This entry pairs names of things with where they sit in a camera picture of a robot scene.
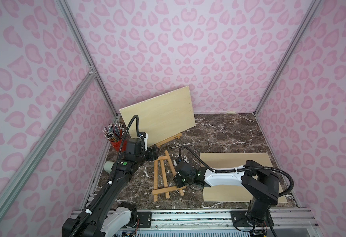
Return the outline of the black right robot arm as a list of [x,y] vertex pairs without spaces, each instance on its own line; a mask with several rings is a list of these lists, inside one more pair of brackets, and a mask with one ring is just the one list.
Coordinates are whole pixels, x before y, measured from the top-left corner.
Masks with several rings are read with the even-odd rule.
[[262,225],[266,221],[268,209],[277,205],[278,198],[281,197],[276,170],[252,160],[247,160],[243,166],[222,169],[208,165],[195,168],[181,161],[176,165],[174,182],[180,188],[244,187],[252,195],[252,199],[243,220],[251,227]]

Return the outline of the light wooden board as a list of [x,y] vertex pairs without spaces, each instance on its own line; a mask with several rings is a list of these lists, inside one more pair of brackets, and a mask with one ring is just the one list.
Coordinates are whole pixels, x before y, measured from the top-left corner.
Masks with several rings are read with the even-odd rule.
[[215,170],[231,170],[232,173],[211,174],[206,172],[205,181],[210,187],[203,188],[203,199],[209,202],[247,202],[253,195],[242,185],[244,172],[236,172],[246,161],[272,167],[268,154],[263,153],[201,153],[200,158]]
[[120,109],[125,124],[139,117],[139,131],[153,146],[196,125],[188,86]]

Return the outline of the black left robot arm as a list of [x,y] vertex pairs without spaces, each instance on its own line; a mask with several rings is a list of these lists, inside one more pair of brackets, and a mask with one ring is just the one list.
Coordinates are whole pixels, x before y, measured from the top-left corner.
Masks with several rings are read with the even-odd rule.
[[109,213],[119,193],[145,161],[157,159],[156,152],[147,147],[147,139],[130,138],[126,150],[120,153],[107,183],[75,219],[68,218],[62,226],[63,237],[112,237],[123,228],[138,228],[135,204],[122,203]]

